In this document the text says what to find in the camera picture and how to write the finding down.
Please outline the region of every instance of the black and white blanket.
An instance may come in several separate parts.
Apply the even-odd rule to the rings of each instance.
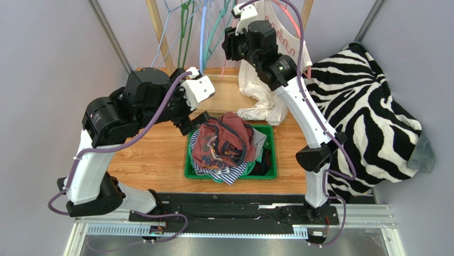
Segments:
[[[328,122],[347,135],[344,147],[357,172],[354,181],[330,174],[331,195],[348,201],[383,180],[399,182],[418,172],[418,165],[408,163],[427,155],[424,150],[414,153],[421,124],[393,100],[382,69],[361,44],[315,63],[305,83]],[[340,151],[333,159],[330,169],[351,175]],[[428,165],[433,167],[433,159]]]

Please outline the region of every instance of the green plastic bin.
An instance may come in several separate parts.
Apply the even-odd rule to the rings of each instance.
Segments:
[[[242,180],[272,180],[278,176],[278,169],[276,165],[276,149],[274,147],[274,134],[273,134],[273,127],[269,125],[253,125],[253,127],[258,130],[259,132],[266,135],[266,143],[263,146],[271,150],[271,169],[263,176],[253,176],[253,175],[242,175],[239,179]],[[191,165],[191,145],[189,144],[188,140],[188,147],[186,153],[186,165],[184,168],[184,176],[188,179],[211,179],[212,177],[209,175],[197,175],[196,171]]]

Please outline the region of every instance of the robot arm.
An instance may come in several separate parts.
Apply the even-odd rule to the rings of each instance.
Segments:
[[[157,123],[172,121],[183,135],[189,134],[208,121],[204,112],[194,120],[189,115],[200,102],[214,95],[207,76],[190,68],[192,79],[181,81],[157,119]],[[154,68],[132,72],[126,86],[109,97],[93,100],[87,107],[80,135],[80,152],[87,148],[115,148],[127,138],[138,134],[154,117],[171,84],[185,72],[177,69],[170,77]],[[71,217],[107,214],[116,209],[150,212],[156,206],[151,191],[128,187],[107,173],[114,153],[86,153],[80,159],[71,186],[66,191],[67,210]],[[62,190],[67,178],[58,180]]]
[[[308,104],[314,107],[315,114],[340,143],[346,141],[346,136],[344,133],[336,133],[310,96],[303,98],[297,82],[297,65],[290,56],[278,52],[276,30],[268,21],[258,20],[253,5],[247,5],[240,10],[241,5],[237,5],[232,11],[234,17],[239,18],[238,26],[225,29],[222,48],[228,60],[246,60],[255,67],[260,80],[286,104],[303,131],[307,146],[296,154],[296,159],[306,171],[305,199],[312,208],[310,215],[317,218],[328,207],[328,199],[322,190],[326,180],[322,177],[337,146],[324,132]],[[304,81],[301,82],[308,95]]]

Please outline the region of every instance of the wall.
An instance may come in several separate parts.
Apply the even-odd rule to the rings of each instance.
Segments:
[[[452,255],[454,2],[389,0],[364,43],[394,99],[421,121],[435,150],[433,173],[376,187],[407,255]]]
[[[301,11],[304,1],[292,1]],[[369,13],[374,0],[323,0],[314,1],[312,12],[309,17],[306,29],[306,43],[311,54],[313,62],[338,52],[342,47],[351,43],[355,38],[364,19]],[[157,67],[162,57],[158,52],[158,40],[156,39],[155,31],[151,23],[150,14],[147,9],[145,0],[99,0],[99,3],[112,27],[115,36],[117,37],[129,64],[132,68],[146,67],[152,64],[156,54],[158,54],[155,67]],[[157,1],[160,10],[160,16],[163,25],[167,18],[167,8],[164,1]],[[167,0],[169,8],[172,10],[180,5],[179,0]],[[217,12],[221,9],[223,1],[215,0],[212,3],[213,12],[211,15],[211,27],[217,18]],[[273,4],[274,9],[288,30],[294,34],[295,30],[291,25],[284,12],[277,5]],[[201,10],[194,15],[190,51],[186,66],[199,66],[199,42],[200,42],[200,20]],[[169,47],[174,40],[178,38],[180,32],[180,15],[181,11],[172,12],[169,18],[168,31],[166,38]],[[229,13],[222,19],[214,38],[223,37],[226,22],[229,18]],[[174,48],[171,51],[174,65],[177,66],[179,49],[179,40],[177,40]],[[224,64],[225,55],[221,46],[216,49],[212,58],[208,61],[209,67],[222,67]],[[227,66],[238,66],[239,62],[229,61]]]
[[[86,1],[4,0],[0,24],[0,254],[62,255],[74,220],[47,201],[69,172],[87,104],[126,73]]]

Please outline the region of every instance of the wooden table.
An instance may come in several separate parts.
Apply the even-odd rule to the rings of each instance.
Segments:
[[[255,104],[255,100],[239,93],[238,80],[231,75],[222,81],[219,76],[210,78],[216,87],[216,95],[200,105],[199,111],[209,110],[216,116]],[[295,154],[307,145],[303,132],[290,113],[273,129],[278,164],[275,180],[237,180],[228,185],[211,179],[185,178],[188,138],[181,136],[180,130],[170,122],[155,125],[139,142],[117,152],[108,171],[128,186],[157,192],[304,194],[305,172],[295,159]]]

